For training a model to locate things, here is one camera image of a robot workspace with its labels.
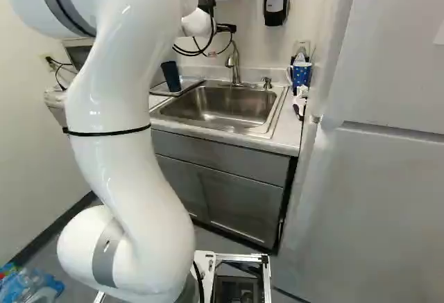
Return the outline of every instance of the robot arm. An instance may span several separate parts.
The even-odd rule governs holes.
[[[194,258],[194,229],[157,165],[147,94],[181,18],[197,13],[209,24],[207,17],[196,12],[197,0],[10,1],[51,37],[96,33],[65,111],[76,161],[106,207],[83,211],[63,230],[62,267],[125,301],[175,302]]]

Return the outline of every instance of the white appliance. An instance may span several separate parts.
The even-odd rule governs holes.
[[[274,286],[444,302],[443,2],[326,0]]]

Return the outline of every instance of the countertop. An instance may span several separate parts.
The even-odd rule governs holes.
[[[165,96],[150,95],[150,110],[167,99],[168,97]],[[299,156],[302,123],[296,117],[292,100],[293,93],[289,90],[285,97],[284,105],[280,111],[275,132],[271,139],[241,135],[233,132],[224,132],[161,119],[151,119],[151,123],[155,130],[297,157]]]

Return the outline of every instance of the sink basin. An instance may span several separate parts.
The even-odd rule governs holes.
[[[232,87],[230,83],[213,80],[161,104],[151,112],[156,119],[229,132],[264,136],[273,117],[282,107],[288,87],[274,86],[264,90],[261,85]]]

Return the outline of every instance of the blue polka dot cup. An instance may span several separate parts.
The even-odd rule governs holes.
[[[293,88],[302,85],[309,86],[311,67],[310,62],[294,62],[293,63]]]

